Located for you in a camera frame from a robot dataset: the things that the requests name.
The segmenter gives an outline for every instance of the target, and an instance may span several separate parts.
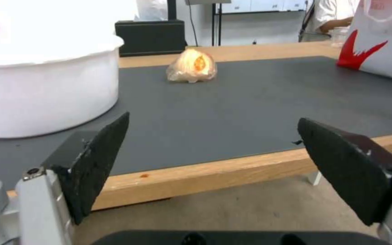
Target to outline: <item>white bag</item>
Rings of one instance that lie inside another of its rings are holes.
[[[168,20],[167,0],[137,0],[136,21]]]
[[[392,77],[392,0],[362,0],[338,65]]]

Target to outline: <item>orange object in bag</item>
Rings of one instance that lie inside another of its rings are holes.
[[[217,65],[210,55],[187,49],[167,68],[166,74],[173,82],[207,81],[216,76]]]

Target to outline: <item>hand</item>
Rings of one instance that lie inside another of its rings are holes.
[[[343,26],[347,27],[352,24],[353,17],[342,19]]]

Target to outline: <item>person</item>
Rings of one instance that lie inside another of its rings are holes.
[[[328,33],[352,23],[360,0],[314,0],[314,31]]]

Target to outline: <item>white plastic tub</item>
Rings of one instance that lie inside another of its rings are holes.
[[[52,43],[0,40],[0,138],[64,130],[113,107],[122,44],[114,35]]]

